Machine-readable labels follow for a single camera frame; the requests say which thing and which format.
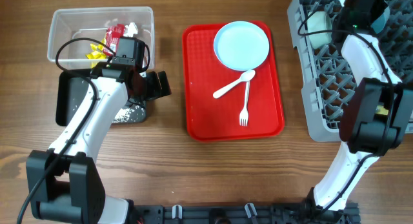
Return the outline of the green bowl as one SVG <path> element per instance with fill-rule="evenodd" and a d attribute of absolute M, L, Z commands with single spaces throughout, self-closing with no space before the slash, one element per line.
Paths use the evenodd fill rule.
<path fill-rule="evenodd" d="M 315 12 L 314 15 L 308 18 L 307 21 L 308 33 L 331 30 L 332 23 L 329 15 L 325 11 Z M 332 34 L 320 33 L 309 35 L 309 40 L 313 49 L 318 49 L 324 45 L 327 45 L 332 40 Z"/>

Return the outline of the yellow snack wrapper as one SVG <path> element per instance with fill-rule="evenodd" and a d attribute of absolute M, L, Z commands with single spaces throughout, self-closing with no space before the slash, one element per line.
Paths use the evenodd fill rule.
<path fill-rule="evenodd" d="M 101 44 L 90 44 L 91 52 L 86 54 L 88 59 L 106 59 L 110 56 L 110 52 L 107 51 L 104 45 L 106 40 L 102 39 Z"/>

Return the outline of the light blue plate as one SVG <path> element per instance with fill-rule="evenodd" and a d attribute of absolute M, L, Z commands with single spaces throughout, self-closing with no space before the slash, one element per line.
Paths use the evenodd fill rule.
<path fill-rule="evenodd" d="M 264 63 L 270 52 L 270 43 L 262 28 L 251 22 L 234 21 L 218 30 L 213 49 L 224 66 L 243 72 Z"/>

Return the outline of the white rice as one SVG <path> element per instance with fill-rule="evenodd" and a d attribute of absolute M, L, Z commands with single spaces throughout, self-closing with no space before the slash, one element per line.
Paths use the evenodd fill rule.
<path fill-rule="evenodd" d="M 113 123 L 142 123 L 146 119 L 146 110 L 137 105 L 122 108 L 113 119 Z"/>

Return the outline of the light blue bowl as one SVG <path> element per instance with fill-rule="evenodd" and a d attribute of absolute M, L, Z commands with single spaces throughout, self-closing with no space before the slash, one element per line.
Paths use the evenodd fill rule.
<path fill-rule="evenodd" d="M 373 31 L 379 34 L 384 28 L 390 17 L 390 8 L 386 7 L 383 13 L 371 24 Z"/>

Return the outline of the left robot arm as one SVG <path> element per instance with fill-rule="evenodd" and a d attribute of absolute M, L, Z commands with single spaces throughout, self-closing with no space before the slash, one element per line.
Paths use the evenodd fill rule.
<path fill-rule="evenodd" d="M 17 216 L 27 208 L 37 219 L 65 223 L 144 223 L 129 199 L 108 196 L 96 169 L 99 149 L 117 113 L 125 106 L 169 96 L 165 72 L 151 72 L 148 45 L 121 37 L 117 49 L 89 75 L 58 64 L 64 74 L 88 83 L 82 103 L 65 131 L 48 150 L 34 150 L 26 161 L 29 194 Z"/>

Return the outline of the red snack wrapper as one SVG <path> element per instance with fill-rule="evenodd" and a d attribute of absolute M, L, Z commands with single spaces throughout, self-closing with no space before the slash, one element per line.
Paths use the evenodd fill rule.
<path fill-rule="evenodd" d="M 123 37 L 125 33 L 125 25 L 117 24 L 116 26 L 111 26 L 106 30 L 104 44 L 109 47 L 103 48 L 103 53 L 107 56 L 112 56 L 113 52 L 117 51 L 117 46 L 119 39 Z"/>

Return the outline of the white plastic fork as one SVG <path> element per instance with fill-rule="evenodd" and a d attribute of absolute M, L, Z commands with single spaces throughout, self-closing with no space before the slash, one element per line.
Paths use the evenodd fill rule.
<path fill-rule="evenodd" d="M 239 114 L 239 124 L 242 127 L 246 127 L 248 125 L 248 99 L 249 99 L 249 92 L 250 92 L 250 82 L 246 82 L 246 87 L 245 87 L 245 98 L 244 98 L 244 105 L 243 109 Z"/>

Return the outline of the yellow plastic cup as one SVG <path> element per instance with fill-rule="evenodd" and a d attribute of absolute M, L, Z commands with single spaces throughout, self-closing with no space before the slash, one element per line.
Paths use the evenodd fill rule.
<path fill-rule="evenodd" d="M 382 115 L 382 116 L 387 116 L 389 113 L 389 110 L 386 109 L 383 105 L 378 105 L 376 108 L 376 114 Z"/>

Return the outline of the white napkin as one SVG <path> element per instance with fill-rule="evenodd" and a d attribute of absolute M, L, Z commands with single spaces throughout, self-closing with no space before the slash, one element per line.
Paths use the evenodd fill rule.
<path fill-rule="evenodd" d="M 138 27 L 134 22 L 131 22 L 129 25 L 125 26 L 125 31 L 123 36 L 124 37 L 134 37 L 135 35 L 138 35 Z"/>

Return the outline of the white plastic spoon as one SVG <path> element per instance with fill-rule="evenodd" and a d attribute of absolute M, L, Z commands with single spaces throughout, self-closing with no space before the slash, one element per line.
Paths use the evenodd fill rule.
<path fill-rule="evenodd" d="M 223 88 L 220 88 L 219 90 L 215 91 L 213 93 L 213 98 L 218 99 L 221 96 L 225 95 L 228 91 L 233 89 L 236 85 L 238 85 L 242 82 L 249 82 L 251 79 L 254 78 L 255 74 L 256 74 L 255 70 L 247 70 L 247 71 L 243 72 L 237 80 L 235 80 L 235 81 L 227 84 Z"/>

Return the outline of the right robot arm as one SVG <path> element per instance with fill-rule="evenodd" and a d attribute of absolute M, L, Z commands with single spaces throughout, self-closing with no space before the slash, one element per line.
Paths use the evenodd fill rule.
<path fill-rule="evenodd" d="M 312 12 L 303 21 L 314 47 L 332 41 L 349 64 L 357 88 L 343 111 L 341 145 L 324 178 L 302 205 L 302 219 L 337 222 L 347 199 L 367 169 L 388 150 L 397 148 L 412 119 L 412 86 L 390 69 L 377 34 L 390 15 L 384 0 L 337 0 L 333 21 Z"/>

